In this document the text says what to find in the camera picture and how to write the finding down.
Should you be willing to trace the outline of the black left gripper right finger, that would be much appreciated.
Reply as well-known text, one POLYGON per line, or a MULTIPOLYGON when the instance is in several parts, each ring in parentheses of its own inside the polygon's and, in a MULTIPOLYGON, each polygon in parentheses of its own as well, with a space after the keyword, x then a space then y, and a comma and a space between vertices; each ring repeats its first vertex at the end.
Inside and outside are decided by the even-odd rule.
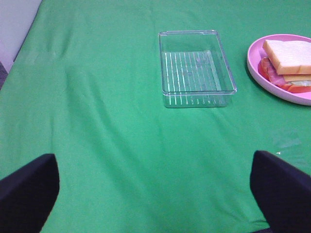
POLYGON ((254 153, 250 190, 275 233, 311 231, 311 177, 268 151, 254 153))

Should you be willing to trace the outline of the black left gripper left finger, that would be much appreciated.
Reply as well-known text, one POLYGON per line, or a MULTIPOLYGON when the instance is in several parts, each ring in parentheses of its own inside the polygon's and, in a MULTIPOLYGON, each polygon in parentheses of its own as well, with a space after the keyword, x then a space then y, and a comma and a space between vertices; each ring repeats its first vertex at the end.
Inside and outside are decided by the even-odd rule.
POLYGON ((0 181, 0 231, 39 233, 60 190, 54 154, 43 154, 0 181))

